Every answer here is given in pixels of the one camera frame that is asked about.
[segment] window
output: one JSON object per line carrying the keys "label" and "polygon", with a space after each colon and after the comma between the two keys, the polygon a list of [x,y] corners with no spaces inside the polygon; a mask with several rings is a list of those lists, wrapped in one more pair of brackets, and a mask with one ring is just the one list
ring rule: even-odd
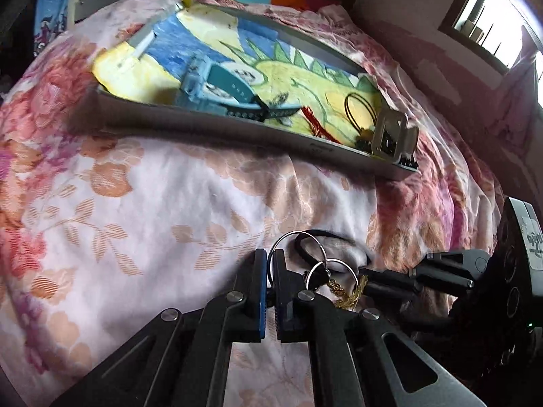
{"label": "window", "polygon": [[[510,0],[454,0],[439,30],[505,73],[522,48],[521,27],[526,24]],[[538,52],[536,69],[539,104],[543,105],[543,55]]]}

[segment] floral pattern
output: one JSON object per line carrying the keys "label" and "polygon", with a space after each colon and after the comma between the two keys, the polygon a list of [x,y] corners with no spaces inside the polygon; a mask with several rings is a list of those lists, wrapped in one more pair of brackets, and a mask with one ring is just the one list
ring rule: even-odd
{"label": "floral pattern", "polygon": [[[404,182],[232,143],[70,134],[96,87],[93,59],[174,1],[124,0],[89,17],[39,55],[0,108],[0,365],[31,407],[162,309],[203,307],[241,258],[292,229],[345,234],[355,247],[337,255],[353,266],[366,251],[403,270],[428,251],[493,248],[503,196],[492,173],[398,90],[397,64],[338,6],[202,0],[290,25],[363,65],[421,129],[419,173]],[[294,256],[289,267],[304,268]],[[427,297],[446,313],[447,296]],[[281,345],[273,320],[270,310],[263,344],[233,348],[226,406],[313,405],[307,345]]]}

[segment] white label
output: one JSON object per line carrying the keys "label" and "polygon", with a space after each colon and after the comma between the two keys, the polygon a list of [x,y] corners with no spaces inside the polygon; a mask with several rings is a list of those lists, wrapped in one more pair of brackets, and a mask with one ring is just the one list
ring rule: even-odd
{"label": "white label", "polygon": [[543,271],[543,234],[537,220],[523,217],[520,229],[528,251],[530,267],[536,271]]}

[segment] window frame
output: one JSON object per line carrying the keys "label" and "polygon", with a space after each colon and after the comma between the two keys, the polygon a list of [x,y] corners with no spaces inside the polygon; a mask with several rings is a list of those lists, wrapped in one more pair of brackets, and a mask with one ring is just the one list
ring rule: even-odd
{"label": "window frame", "polygon": [[492,66],[493,69],[504,75],[509,70],[505,64],[503,64],[487,49],[477,44],[472,39],[469,39],[463,33],[457,31],[454,28],[467,4],[468,0],[453,0],[451,7],[447,11],[447,14],[445,15],[441,24],[439,25],[438,30],[471,50],[475,55],[477,55],[487,64]]}

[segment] screw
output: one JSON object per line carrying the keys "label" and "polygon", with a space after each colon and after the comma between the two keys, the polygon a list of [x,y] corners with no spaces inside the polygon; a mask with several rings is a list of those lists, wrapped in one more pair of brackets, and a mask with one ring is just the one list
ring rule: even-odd
{"label": "screw", "polygon": [[160,318],[162,318],[164,321],[175,321],[179,317],[179,312],[177,312],[177,309],[166,309],[162,311],[162,314],[160,314]]}
{"label": "screw", "polygon": [[369,308],[369,309],[364,309],[362,311],[362,316],[365,318],[365,319],[370,319],[372,321],[375,321],[376,319],[379,319],[379,317],[381,316],[381,314],[379,313],[379,311],[375,308]]}
{"label": "screw", "polygon": [[239,291],[230,291],[226,294],[226,299],[230,303],[239,303],[241,300],[243,300],[243,293]]}
{"label": "screw", "polygon": [[298,292],[298,298],[302,301],[311,301],[315,298],[315,294],[312,291],[304,289]]}

